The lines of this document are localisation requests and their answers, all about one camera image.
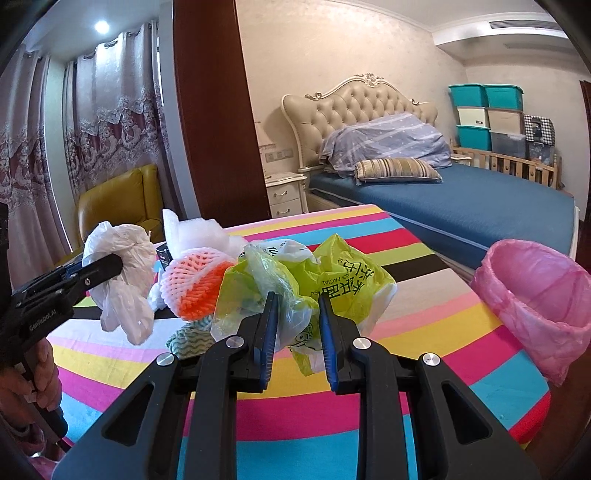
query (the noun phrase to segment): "wall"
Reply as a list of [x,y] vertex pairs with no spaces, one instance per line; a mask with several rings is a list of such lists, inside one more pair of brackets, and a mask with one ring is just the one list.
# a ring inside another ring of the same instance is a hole
[[589,188],[589,132],[580,80],[591,81],[589,72],[578,62],[546,65],[511,64],[467,66],[468,81],[508,83],[524,91],[524,111],[552,119],[556,147],[563,158],[562,182],[572,193],[584,219]]
[[[438,129],[455,135],[448,85],[466,70],[435,47],[430,33],[387,14],[325,0],[237,0],[246,74],[256,121],[279,149],[296,139],[280,110],[286,93],[327,91],[372,72],[405,96],[433,101]],[[296,157],[264,164],[267,173],[296,171]]]
[[183,130],[177,101],[177,82],[174,76],[173,50],[173,4],[166,2],[160,5],[158,17],[158,42],[160,51],[160,72],[162,102],[168,141],[170,143],[170,166],[174,188],[181,203],[181,219],[197,218],[201,214],[197,197],[193,188],[193,181],[189,172],[187,154],[184,149]]
[[62,121],[65,71],[66,65],[64,63],[60,60],[50,59],[43,104],[43,123],[45,126],[47,166],[53,195],[70,246],[72,249],[76,249],[80,244],[80,236],[76,219],[76,204],[74,203],[66,166],[66,148],[64,146],[64,126]]

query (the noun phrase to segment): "yellow-green plastic bag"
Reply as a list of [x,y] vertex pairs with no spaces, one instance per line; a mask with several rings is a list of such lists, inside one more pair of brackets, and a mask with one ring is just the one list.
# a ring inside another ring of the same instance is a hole
[[318,297],[326,293],[333,311],[368,335],[396,292],[394,279],[339,235],[314,253],[293,240],[248,244],[238,264],[224,275],[212,335],[220,340],[238,331],[243,318],[261,313],[269,291],[281,295],[275,351],[288,346],[300,371],[324,370],[318,327]]

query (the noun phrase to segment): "striped pillow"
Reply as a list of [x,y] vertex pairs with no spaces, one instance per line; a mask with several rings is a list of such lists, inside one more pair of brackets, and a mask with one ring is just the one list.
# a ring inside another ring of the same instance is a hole
[[430,181],[441,182],[441,175],[427,162],[417,158],[373,158],[362,160],[355,165],[355,180],[376,181]]

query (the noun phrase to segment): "pink trash bin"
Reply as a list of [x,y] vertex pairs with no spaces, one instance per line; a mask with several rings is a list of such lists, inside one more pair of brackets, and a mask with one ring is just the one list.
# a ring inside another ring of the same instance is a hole
[[501,240],[470,286],[540,371],[562,385],[591,340],[591,276],[583,267],[545,245]]

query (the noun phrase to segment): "lace curtain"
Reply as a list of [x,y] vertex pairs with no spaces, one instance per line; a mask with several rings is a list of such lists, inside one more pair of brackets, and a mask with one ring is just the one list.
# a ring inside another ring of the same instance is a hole
[[9,207],[8,265],[19,287],[70,251],[51,189],[43,130],[49,58],[21,46],[0,77],[0,202]]
[[75,201],[104,181],[155,164],[164,206],[178,211],[156,42],[157,23],[145,23],[68,64],[64,140]]

